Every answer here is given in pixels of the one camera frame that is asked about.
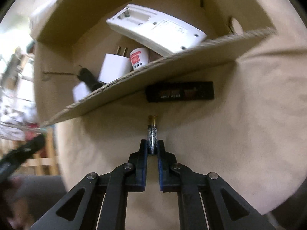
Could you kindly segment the person's left hand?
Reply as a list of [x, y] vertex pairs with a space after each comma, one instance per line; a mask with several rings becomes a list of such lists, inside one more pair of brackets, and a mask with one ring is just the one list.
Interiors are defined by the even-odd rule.
[[12, 177], [1, 183], [1, 224], [5, 229], [29, 229], [33, 218], [25, 198], [17, 198], [22, 178]]

